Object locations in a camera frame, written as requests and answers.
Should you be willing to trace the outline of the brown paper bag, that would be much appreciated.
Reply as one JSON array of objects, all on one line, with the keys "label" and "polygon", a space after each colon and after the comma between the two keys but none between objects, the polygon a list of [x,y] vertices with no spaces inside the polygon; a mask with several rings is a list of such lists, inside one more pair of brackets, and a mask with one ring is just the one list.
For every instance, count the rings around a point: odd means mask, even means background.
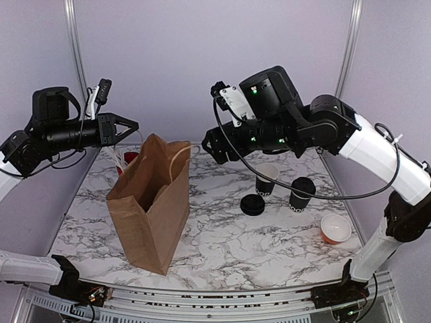
[{"label": "brown paper bag", "polygon": [[165,275],[190,213],[192,145],[151,134],[106,199],[128,262]]}]

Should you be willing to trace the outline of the black plastic cup lid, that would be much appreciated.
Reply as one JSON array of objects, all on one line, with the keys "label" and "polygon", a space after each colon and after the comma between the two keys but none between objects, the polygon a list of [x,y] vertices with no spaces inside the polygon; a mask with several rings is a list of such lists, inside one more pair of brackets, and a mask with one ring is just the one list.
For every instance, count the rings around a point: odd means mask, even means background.
[{"label": "black plastic cup lid", "polygon": [[299,177],[292,182],[291,197],[296,199],[310,199],[316,193],[314,182],[307,177]]}]

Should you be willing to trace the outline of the black paper coffee cup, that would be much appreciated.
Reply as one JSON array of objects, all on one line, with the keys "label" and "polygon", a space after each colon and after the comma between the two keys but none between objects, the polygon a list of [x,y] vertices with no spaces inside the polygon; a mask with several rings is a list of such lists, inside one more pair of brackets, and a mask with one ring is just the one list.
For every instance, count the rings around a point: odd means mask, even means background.
[{"label": "black paper coffee cup", "polygon": [[297,196],[292,192],[290,197],[289,197],[288,206],[289,206],[291,211],[293,211],[295,213],[301,213],[308,206],[310,200],[311,200],[310,197]]}]

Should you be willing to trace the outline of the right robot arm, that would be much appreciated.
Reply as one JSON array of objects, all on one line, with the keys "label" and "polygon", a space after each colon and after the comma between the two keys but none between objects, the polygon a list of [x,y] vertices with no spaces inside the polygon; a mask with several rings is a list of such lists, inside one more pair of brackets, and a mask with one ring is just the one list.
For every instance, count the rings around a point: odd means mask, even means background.
[{"label": "right robot arm", "polygon": [[257,150],[287,150],[301,156],[309,147],[320,147],[360,164],[392,189],[378,228],[346,262],[340,282],[311,290],[318,308],[368,295],[374,272],[430,224],[430,168],[405,154],[383,124],[370,124],[335,96],[320,95],[307,106],[277,95],[261,99],[257,92],[239,100],[255,108],[255,117],[219,124],[202,142],[219,164],[243,161]]}]

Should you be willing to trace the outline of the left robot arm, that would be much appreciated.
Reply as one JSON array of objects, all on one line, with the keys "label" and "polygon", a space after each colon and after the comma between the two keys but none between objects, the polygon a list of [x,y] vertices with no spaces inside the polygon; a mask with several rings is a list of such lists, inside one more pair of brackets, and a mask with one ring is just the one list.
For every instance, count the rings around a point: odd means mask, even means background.
[{"label": "left robot arm", "polygon": [[[139,125],[113,113],[100,113],[107,102],[111,82],[101,79],[82,109],[68,87],[48,87],[32,96],[32,116],[22,130],[1,144],[1,197],[21,181],[61,162],[60,153],[85,151],[88,147],[115,146],[138,130]],[[107,287],[83,282],[79,271],[64,256],[29,256],[1,251],[1,281],[43,283],[51,295],[77,302],[101,305]]]}]

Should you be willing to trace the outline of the red cylindrical holder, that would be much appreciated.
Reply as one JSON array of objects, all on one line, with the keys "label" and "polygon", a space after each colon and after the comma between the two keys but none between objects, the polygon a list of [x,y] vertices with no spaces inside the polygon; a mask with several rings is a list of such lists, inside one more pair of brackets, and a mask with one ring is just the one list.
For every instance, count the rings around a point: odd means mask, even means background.
[{"label": "red cylindrical holder", "polygon": [[117,166],[117,172],[120,176],[123,173],[123,170],[138,156],[138,152],[128,151],[123,154],[123,158],[121,160],[121,167]]}]

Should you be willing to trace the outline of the white wrapped straw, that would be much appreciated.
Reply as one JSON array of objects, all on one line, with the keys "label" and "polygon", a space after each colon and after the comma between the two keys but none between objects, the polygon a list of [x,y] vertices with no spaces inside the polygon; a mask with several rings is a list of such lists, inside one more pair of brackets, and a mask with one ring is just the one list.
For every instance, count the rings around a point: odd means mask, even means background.
[{"label": "white wrapped straw", "polygon": [[115,146],[107,147],[106,152],[109,155],[109,157],[112,158],[115,166],[118,167],[123,172],[125,168],[125,161],[123,160],[121,152],[120,151],[117,152],[115,149]]}]

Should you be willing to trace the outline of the orange white bowl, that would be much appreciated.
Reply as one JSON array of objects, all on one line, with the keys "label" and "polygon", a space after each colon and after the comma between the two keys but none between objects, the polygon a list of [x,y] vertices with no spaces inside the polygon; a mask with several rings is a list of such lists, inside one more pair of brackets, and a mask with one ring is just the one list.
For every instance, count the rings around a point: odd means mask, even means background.
[{"label": "orange white bowl", "polygon": [[350,239],[352,228],[349,222],[340,215],[325,215],[320,222],[321,235],[329,244],[340,244]]}]

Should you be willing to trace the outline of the left aluminium frame post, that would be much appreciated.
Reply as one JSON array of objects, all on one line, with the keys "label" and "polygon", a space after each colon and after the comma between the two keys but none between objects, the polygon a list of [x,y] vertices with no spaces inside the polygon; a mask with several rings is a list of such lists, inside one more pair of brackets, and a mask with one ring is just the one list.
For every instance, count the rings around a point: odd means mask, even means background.
[{"label": "left aluminium frame post", "polygon": [[75,16],[75,6],[73,0],[64,0],[65,17],[66,17],[66,27],[69,37],[69,43],[71,47],[71,53],[73,57],[73,62],[75,65],[75,72],[77,75],[77,81],[80,89],[81,96],[83,98],[84,104],[81,109],[81,121],[79,128],[79,144],[84,135],[84,121],[87,118],[94,117],[94,108],[89,107],[89,103],[93,103],[93,98],[95,97],[94,89],[88,87],[86,81],[86,75],[84,71],[84,61],[81,55],[81,46],[79,42],[79,33],[77,28],[77,20]]}]

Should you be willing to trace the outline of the aluminium frame post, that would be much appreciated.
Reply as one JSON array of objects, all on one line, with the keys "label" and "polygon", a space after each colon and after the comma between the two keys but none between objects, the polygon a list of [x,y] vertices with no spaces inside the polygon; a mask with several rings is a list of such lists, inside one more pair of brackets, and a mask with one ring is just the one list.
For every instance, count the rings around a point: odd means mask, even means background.
[{"label": "aluminium frame post", "polygon": [[95,97],[94,89],[88,87],[86,81],[86,75],[84,71],[84,61],[81,55],[81,46],[79,42],[79,33],[77,28],[77,20],[75,16],[75,6],[73,0],[64,0],[65,17],[66,17],[66,27],[69,37],[69,43],[71,47],[71,53],[73,57],[73,62],[75,65],[75,72],[77,75],[77,81],[80,89],[81,96],[83,98],[84,104],[81,109],[81,121],[79,128],[79,144],[84,135],[84,121],[87,118],[94,117],[94,108],[89,107],[89,103],[93,103],[93,98]]},{"label": "aluminium frame post", "polygon": [[323,146],[332,155],[337,155],[354,131],[360,130],[361,127],[355,119],[355,112],[346,103],[341,101],[344,93],[347,77],[353,64],[354,54],[358,41],[360,30],[360,21],[362,16],[363,1],[352,1],[352,10],[350,22],[347,29],[347,38],[345,41],[345,50],[341,62],[341,69],[335,88],[335,95],[325,95],[324,103],[324,121],[330,124],[330,132],[327,135],[331,142]]}]

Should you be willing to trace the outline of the right aluminium frame post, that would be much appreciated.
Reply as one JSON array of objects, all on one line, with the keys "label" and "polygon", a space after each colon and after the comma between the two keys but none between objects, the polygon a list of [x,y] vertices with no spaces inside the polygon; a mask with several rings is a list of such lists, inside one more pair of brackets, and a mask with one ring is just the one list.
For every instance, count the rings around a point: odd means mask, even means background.
[{"label": "right aluminium frame post", "polygon": [[360,30],[360,21],[362,16],[363,1],[352,1],[352,10],[350,22],[347,29],[347,38],[345,41],[345,50],[341,62],[341,69],[335,88],[335,95],[325,95],[324,103],[324,121],[330,124],[330,132],[327,135],[331,142],[323,146],[332,155],[337,155],[354,131],[360,130],[361,127],[355,119],[355,112],[346,103],[341,101],[344,93],[347,77],[353,64],[354,54],[358,41]]}]

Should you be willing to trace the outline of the front aluminium rail base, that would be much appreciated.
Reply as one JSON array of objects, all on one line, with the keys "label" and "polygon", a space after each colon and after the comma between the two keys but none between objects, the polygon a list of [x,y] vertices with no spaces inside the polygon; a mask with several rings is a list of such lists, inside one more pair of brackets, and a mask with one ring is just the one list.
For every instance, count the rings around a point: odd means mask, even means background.
[{"label": "front aluminium rail base", "polygon": [[78,305],[46,287],[25,286],[13,322],[404,322],[388,272],[375,275],[368,296],[336,305],[325,283],[242,291],[180,291],[110,286],[99,305]]}]

